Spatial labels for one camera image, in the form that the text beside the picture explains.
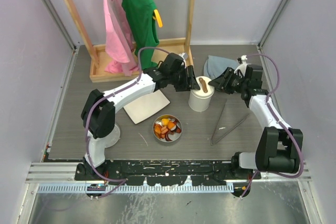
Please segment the blue denim cloth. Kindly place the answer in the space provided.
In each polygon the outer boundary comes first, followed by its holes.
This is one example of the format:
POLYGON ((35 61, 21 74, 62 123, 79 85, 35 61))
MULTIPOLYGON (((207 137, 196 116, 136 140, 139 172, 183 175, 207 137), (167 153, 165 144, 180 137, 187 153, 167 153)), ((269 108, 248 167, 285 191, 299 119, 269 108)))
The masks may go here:
POLYGON ((228 67, 234 70, 239 66, 238 62, 232 59, 209 55, 205 61, 203 75, 215 79, 219 77, 228 67))

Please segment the white lid with leather strap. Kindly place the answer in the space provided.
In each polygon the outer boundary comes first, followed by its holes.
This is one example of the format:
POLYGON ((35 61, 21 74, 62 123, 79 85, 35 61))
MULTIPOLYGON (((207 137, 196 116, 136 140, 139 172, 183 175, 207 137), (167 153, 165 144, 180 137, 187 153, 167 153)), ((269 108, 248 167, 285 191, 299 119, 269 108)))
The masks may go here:
POLYGON ((214 94, 214 87, 209 85, 211 79, 206 76, 196 77, 197 84, 199 85, 199 90, 191 90, 191 94, 200 99, 210 98, 214 94))

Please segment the tall metal container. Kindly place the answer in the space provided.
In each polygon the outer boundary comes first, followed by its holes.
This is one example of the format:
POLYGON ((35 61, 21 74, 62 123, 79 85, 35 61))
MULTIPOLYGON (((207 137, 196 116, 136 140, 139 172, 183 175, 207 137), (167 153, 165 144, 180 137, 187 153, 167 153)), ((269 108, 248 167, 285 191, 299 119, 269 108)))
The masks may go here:
POLYGON ((213 92, 204 93, 201 90, 192 90, 190 92, 188 104, 192 110, 196 112, 204 112, 208 109, 213 94, 213 92))

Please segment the yellow corn piece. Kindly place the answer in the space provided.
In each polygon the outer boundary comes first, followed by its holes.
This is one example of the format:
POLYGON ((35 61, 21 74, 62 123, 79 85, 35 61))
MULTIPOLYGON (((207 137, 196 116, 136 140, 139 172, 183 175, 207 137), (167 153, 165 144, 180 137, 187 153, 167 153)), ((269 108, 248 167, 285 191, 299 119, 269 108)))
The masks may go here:
POLYGON ((163 118, 161 120, 161 124, 162 124, 162 126, 168 126, 168 124, 169 124, 170 121, 171 120, 169 118, 163 118))

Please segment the orange strawberry shaped piece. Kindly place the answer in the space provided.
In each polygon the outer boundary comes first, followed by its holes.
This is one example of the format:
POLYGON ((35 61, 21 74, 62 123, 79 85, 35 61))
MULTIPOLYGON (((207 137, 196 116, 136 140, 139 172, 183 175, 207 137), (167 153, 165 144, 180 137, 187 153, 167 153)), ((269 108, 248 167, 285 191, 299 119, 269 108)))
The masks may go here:
POLYGON ((155 131, 155 133, 157 133, 157 134, 161 134, 161 132, 162 132, 162 127, 161 127, 159 124, 157 124, 157 125, 154 127, 154 131, 155 131))

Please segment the white square plate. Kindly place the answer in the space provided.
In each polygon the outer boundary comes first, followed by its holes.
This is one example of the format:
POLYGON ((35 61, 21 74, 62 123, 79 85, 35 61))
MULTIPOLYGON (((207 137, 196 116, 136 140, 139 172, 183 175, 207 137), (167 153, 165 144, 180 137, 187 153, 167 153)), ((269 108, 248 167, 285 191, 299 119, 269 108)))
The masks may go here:
POLYGON ((126 114, 134 124, 139 124, 150 118, 170 104, 162 91, 144 95, 124 106, 126 114))

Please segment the shallow round metal tin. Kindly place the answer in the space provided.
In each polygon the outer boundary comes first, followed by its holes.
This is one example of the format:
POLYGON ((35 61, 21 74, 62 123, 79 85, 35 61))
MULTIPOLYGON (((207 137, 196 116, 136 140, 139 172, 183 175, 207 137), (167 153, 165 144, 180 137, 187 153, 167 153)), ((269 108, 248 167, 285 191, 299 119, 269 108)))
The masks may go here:
POLYGON ((160 142, 173 143, 182 135, 182 124, 175 116, 165 114, 154 121, 153 133, 160 142))

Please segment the metal tongs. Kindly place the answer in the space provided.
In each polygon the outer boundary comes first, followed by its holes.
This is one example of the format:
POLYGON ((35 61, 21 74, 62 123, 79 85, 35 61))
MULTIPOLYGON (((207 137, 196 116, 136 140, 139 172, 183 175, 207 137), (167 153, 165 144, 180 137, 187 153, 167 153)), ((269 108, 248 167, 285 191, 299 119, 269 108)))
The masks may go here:
POLYGON ((250 112, 243 102, 226 100, 210 138, 210 145, 216 145, 223 140, 233 130, 245 122, 249 115, 250 112))

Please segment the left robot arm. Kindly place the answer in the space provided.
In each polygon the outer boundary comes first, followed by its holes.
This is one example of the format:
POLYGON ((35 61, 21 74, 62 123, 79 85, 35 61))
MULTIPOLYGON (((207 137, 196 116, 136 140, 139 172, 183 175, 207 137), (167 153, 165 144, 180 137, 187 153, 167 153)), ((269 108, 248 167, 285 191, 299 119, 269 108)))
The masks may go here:
POLYGON ((88 163, 86 173, 93 180, 101 179, 105 174, 102 165, 108 137, 115 126, 115 115, 125 105, 157 90, 172 85, 176 92, 199 89, 194 68, 186 66, 183 58, 169 53, 157 67, 144 69, 137 78, 115 89, 90 92, 81 113, 86 131, 85 160, 88 163))

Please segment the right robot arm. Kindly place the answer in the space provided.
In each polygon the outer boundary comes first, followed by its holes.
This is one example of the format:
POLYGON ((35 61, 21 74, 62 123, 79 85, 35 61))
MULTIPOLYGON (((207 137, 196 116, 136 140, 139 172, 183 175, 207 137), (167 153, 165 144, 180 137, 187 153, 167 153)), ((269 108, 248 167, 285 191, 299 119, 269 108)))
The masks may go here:
POLYGON ((303 133, 286 123, 275 109, 271 93, 262 88, 262 75, 261 66, 242 63, 236 69, 226 68, 208 83, 217 91, 239 93, 263 128, 256 151, 235 153, 230 172, 237 179, 245 177, 249 169, 297 178, 304 169, 303 133))

